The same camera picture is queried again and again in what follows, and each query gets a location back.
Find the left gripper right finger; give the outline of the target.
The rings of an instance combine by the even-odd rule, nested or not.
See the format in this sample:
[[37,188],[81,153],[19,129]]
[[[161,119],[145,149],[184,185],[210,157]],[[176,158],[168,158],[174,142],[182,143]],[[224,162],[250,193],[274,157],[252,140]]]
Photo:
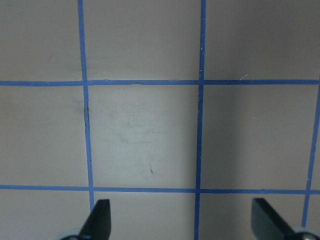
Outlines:
[[251,230],[257,240],[296,240],[299,236],[264,198],[252,199]]

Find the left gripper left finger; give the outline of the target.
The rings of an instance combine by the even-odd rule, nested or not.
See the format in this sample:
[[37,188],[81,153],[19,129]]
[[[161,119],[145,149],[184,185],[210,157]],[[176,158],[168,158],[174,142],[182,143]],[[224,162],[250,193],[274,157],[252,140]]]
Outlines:
[[111,235],[111,205],[109,199],[100,199],[80,229],[79,240],[108,240]]

